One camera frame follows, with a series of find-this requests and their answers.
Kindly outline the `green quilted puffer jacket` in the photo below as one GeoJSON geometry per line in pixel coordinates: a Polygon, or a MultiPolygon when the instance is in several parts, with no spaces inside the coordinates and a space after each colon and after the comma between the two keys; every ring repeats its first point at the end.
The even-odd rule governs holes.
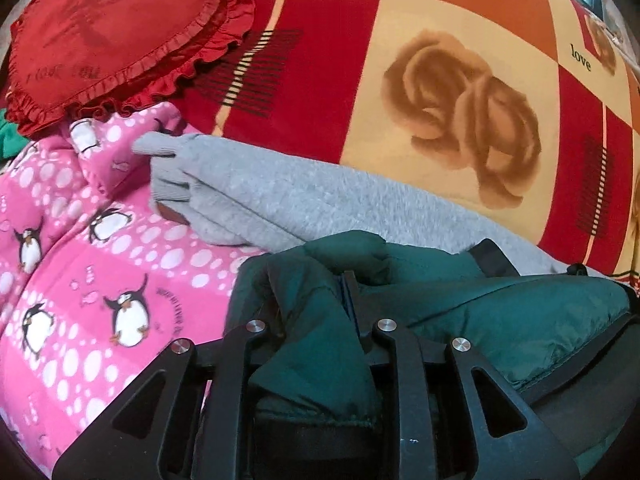
{"type": "Polygon", "coordinates": [[[521,275],[490,240],[450,254],[348,232],[246,260],[227,336],[262,320],[243,479],[397,479],[390,364],[374,324],[467,339],[565,446],[576,479],[636,476],[639,301],[579,264],[521,275]]]}

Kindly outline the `red heart ruffled pillow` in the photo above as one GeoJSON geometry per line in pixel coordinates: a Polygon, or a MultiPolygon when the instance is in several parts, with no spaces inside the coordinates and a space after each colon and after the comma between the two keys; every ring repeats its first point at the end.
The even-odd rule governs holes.
{"type": "Polygon", "coordinates": [[[6,119],[33,138],[64,119],[143,110],[253,20],[253,0],[32,0],[11,26],[6,119]]]}

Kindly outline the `green cloth item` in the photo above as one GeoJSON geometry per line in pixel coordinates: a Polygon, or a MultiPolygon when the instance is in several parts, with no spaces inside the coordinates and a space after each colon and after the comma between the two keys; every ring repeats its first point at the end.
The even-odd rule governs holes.
{"type": "Polygon", "coordinates": [[[6,110],[0,110],[0,157],[2,162],[14,159],[24,150],[28,140],[18,133],[17,125],[6,120],[6,110]]]}

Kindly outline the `grey folded sweater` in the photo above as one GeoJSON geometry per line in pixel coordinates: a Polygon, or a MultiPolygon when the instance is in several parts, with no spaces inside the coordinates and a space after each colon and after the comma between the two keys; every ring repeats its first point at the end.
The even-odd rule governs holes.
{"type": "Polygon", "coordinates": [[[154,211],[208,244],[283,252],[361,230],[452,254],[492,240],[522,275],[570,268],[481,214],[365,171],[198,133],[151,131],[132,149],[149,157],[154,211]]]}

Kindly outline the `red orange rose blanket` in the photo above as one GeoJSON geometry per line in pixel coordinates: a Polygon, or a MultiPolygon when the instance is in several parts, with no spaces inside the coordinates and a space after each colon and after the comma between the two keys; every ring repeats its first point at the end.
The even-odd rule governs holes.
{"type": "Polygon", "coordinates": [[[176,107],[204,133],[475,210],[639,279],[639,71],[576,0],[254,0],[176,107]]]}

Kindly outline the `pink penguin fleece blanket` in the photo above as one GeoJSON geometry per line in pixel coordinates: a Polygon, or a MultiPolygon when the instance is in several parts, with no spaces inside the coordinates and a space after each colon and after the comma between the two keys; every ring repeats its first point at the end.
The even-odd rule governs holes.
{"type": "Polygon", "coordinates": [[[1,420],[44,474],[172,340],[215,339],[250,246],[211,245],[150,206],[162,103],[30,142],[1,178],[1,420]]]}

